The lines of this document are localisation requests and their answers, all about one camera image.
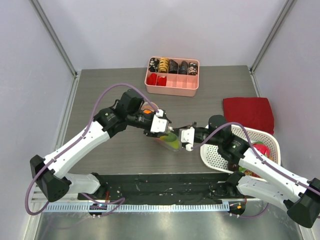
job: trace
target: white wall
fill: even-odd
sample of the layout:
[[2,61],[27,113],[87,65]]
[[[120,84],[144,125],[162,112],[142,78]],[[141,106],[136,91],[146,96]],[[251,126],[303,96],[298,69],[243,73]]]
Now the white wall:
[[39,0],[76,69],[251,66],[286,0]]
[[[320,179],[320,1],[297,1],[256,77],[269,98],[283,165]],[[313,231],[320,239],[320,219]]]
[[27,0],[0,7],[0,233],[22,239],[29,160],[51,152],[72,82]]

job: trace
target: pink organizer box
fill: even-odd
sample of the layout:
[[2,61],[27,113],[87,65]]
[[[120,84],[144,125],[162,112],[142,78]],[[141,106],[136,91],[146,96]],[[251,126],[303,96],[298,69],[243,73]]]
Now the pink organizer box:
[[[151,58],[157,58],[160,61],[162,57],[153,56]],[[144,84],[146,86],[146,90],[148,91],[148,93],[193,97],[196,94],[197,89],[199,87],[199,72],[200,72],[199,61],[195,59],[182,59],[182,58],[173,58],[173,57],[167,57],[167,59],[176,61],[178,63],[178,69],[182,61],[186,61],[188,65],[189,63],[196,63],[198,66],[197,75],[193,76],[193,75],[183,75],[183,74],[151,72],[147,68]],[[157,74],[157,78],[166,77],[166,86],[148,85],[147,79],[151,74]]]

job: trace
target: wooden tabletop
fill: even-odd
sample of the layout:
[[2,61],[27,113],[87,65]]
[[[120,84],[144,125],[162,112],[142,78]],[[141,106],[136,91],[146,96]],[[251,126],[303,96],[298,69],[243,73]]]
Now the wooden tabletop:
[[[200,67],[199,88],[194,97],[147,93],[144,85],[146,68],[90,69],[81,72],[70,115],[65,142],[88,123],[92,108],[104,89],[115,83],[128,83],[139,88],[166,111],[172,126],[192,122],[206,126],[212,115],[223,115],[222,100],[231,97],[256,97],[247,66]],[[112,89],[102,99],[98,110],[111,106],[128,88]],[[214,170],[205,166],[200,150],[173,152],[146,137],[142,129],[128,126],[123,132],[99,145],[70,171],[77,174],[151,174],[205,173]]]

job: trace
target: white laundry basket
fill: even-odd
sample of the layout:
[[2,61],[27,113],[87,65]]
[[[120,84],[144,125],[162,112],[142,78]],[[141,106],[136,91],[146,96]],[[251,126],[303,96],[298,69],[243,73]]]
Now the white laundry basket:
[[[231,126],[232,133],[238,137],[247,140],[244,131],[236,125]],[[277,164],[281,164],[280,148],[277,140],[269,133],[264,131],[255,130],[252,128],[245,127],[250,140],[254,142],[263,142],[270,149],[270,155],[273,157],[273,161]],[[228,170],[228,161],[224,160],[221,155],[217,152],[218,147],[214,145],[205,144],[200,148],[201,159],[204,164],[211,169],[232,174],[233,171]]]

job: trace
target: folded red towel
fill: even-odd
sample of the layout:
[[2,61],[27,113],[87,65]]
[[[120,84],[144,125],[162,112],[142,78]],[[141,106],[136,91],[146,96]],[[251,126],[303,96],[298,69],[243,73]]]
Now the folded red towel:
[[224,117],[245,127],[274,134],[275,120],[264,97],[232,97],[223,99]]

